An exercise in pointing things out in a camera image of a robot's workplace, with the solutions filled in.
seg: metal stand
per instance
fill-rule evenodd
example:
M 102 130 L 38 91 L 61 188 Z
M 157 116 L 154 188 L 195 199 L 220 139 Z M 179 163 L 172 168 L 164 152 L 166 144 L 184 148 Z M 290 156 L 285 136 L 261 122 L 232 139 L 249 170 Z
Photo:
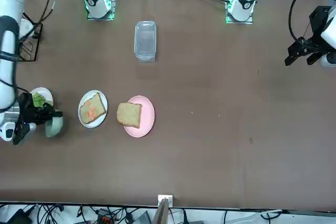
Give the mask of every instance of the metal stand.
M 36 61 L 36 58 L 37 58 L 38 48 L 39 48 L 39 45 L 40 45 L 40 39 L 41 39 L 42 30 L 43 30 L 43 24 L 41 24 L 41 23 L 37 24 L 37 23 L 33 22 L 32 19 L 29 18 L 29 16 L 25 13 L 23 13 L 22 16 L 26 20 L 31 22 L 33 26 L 36 26 L 36 29 L 35 29 L 34 34 L 31 38 L 27 38 L 25 41 L 22 41 L 22 42 L 19 43 L 19 45 L 18 45 L 18 51 L 19 51 L 19 55 L 20 55 L 19 61 L 33 62 L 33 61 Z M 35 52 L 34 52 L 34 45 L 31 42 L 32 39 L 37 39 Z
M 168 199 L 165 198 L 161 200 L 161 203 L 159 204 L 159 207 L 154 215 L 152 224 L 166 224 L 168 218 L 168 208 Z

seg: clear plastic container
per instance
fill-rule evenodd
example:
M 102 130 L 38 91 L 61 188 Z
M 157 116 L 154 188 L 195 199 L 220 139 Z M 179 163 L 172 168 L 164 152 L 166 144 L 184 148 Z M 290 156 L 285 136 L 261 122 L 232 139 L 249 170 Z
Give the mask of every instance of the clear plastic container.
M 140 62 L 154 62 L 156 54 L 156 24 L 140 21 L 135 26 L 134 54 Z

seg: electronic device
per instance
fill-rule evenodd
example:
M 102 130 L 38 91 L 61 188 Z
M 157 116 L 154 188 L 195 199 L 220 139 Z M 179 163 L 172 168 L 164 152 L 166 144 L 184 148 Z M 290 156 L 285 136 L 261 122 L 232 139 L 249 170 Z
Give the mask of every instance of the electronic device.
M 116 0 L 84 1 L 92 19 L 114 17 Z M 34 110 L 31 104 L 32 98 L 26 90 L 24 91 L 28 95 L 18 99 L 16 64 L 19 60 L 19 42 L 30 36 L 37 25 L 51 14 L 55 1 L 49 14 L 46 17 L 42 16 L 29 31 L 20 29 L 24 3 L 25 0 L 0 0 L 0 137 L 6 141 L 12 141 L 16 137 L 16 143 L 33 132 L 36 125 L 53 123 L 54 117 L 62 116 L 61 112 L 56 113 L 54 108 L 47 105 Z

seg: brown table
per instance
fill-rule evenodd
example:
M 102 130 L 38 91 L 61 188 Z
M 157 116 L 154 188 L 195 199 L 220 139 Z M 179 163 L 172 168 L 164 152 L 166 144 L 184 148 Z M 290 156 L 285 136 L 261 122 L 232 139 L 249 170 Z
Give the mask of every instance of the brown table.
M 17 81 L 53 92 L 65 130 L 0 141 L 0 198 L 155 205 L 172 194 L 175 206 L 335 210 L 336 72 L 305 58 L 285 67 L 291 1 L 258 0 L 248 26 L 226 25 L 210 0 L 118 0 L 113 22 L 89 22 L 81 0 L 57 0 L 38 60 L 20 64 Z M 27 14 L 37 20 L 44 4 L 27 0 Z M 298 0 L 297 36 L 323 4 Z M 134 56 L 140 20 L 158 26 L 155 63 Z M 91 89 L 109 102 L 96 129 L 77 117 Z M 141 139 L 115 117 L 137 94 L 156 111 Z

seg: bread slice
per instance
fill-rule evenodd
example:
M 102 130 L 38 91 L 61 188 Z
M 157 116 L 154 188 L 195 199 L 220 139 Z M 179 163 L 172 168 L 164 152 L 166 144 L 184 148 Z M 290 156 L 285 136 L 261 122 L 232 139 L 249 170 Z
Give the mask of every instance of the bread slice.
M 118 123 L 140 128 L 141 104 L 120 103 L 117 110 Z
M 94 122 L 98 117 L 105 113 L 106 110 L 101 102 L 99 93 L 96 93 L 80 107 L 80 117 L 85 124 Z

